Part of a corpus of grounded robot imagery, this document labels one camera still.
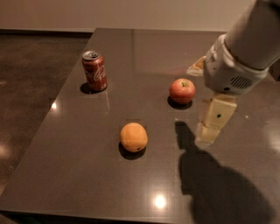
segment white wall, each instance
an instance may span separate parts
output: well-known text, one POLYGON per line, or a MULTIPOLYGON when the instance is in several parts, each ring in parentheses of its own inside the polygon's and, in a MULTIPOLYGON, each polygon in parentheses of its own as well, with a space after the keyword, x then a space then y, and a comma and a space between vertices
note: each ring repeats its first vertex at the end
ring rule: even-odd
POLYGON ((227 31, 252 0, 0 0, 0 29, 227 31))

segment red apple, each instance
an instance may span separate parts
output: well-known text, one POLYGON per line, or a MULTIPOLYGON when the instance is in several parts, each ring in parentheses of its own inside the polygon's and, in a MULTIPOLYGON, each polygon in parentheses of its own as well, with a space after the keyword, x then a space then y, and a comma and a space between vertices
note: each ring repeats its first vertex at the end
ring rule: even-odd
POLYGON ((195 95, 195 86, 188 79, 177 79, 169 88, 170 97, 178 104, 185 105, 195 95))

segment orange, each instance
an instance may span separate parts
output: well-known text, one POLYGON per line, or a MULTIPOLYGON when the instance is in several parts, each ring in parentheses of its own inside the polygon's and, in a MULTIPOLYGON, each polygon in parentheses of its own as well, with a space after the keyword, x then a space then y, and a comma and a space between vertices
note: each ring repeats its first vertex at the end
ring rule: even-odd
POLYGON ((146 130, 136 122, 128 123, 122 128, 120 140, 122 146, 131 152, 141 151, 148 143, 146 130))

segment dark brown floor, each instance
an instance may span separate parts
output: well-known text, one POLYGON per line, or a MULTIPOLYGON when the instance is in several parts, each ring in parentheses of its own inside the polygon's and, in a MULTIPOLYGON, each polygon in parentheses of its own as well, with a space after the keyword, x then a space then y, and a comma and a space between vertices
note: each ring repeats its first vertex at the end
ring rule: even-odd
POLYGON ((0 194, 89 38, 0 35, 0 194))

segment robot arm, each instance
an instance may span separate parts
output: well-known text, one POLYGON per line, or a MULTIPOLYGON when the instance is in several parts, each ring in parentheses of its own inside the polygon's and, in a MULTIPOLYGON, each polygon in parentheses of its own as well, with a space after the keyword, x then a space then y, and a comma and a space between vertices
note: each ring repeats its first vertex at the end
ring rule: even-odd
POLYGON ((280 58, 279 37, 280 0, 257 0, 227 34, 216 40, 206 56, 188 69, 188 74, 199 74, 195 69, 200 69, 205 85, 215 92, 213 98, 204 101, 199 118, 199 147, 214 142, 235 112, 235 97, 263 80, 280 58))

